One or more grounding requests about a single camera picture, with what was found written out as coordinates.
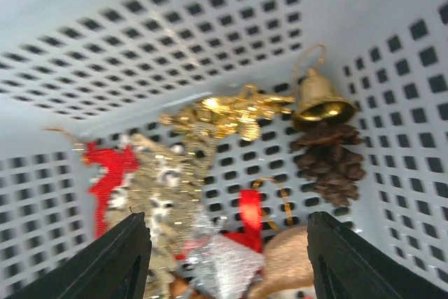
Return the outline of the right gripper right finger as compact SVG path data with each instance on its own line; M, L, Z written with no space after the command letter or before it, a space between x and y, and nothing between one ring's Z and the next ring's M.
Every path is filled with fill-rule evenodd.
M307 233L318 299L447 297L446 291L399 265L326 212L309 217Z

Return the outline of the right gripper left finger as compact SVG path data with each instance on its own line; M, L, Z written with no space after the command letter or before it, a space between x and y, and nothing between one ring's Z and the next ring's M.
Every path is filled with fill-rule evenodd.
M9 298L142 298L151 247L144 213L131 213L67 262Z

